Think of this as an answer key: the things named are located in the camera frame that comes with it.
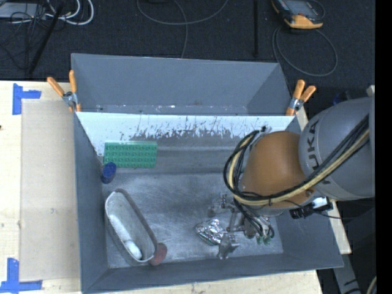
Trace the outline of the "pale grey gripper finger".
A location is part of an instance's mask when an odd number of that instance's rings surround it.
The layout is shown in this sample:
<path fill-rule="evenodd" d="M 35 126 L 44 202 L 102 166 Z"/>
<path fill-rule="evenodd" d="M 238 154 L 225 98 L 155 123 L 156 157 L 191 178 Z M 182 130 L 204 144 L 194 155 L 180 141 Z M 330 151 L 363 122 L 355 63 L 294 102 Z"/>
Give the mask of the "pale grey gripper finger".
<path fill-rule="evenodd" d="M 219 243 L 217 257 L 220 260 L 228 259 L 229 255 L 233 253 L 239 246 L 240 243 L 236 241 L 235 235 L 224 233 Z"/>
<path fill-rule="evenodd" d="M 236 212 L 236 205 L 234 204 L 233 198 L 228 194 L 221 194 L 212 201 L 211 206 L 208 208 L 208 216 L 211 217 L 227 212 Z"/>

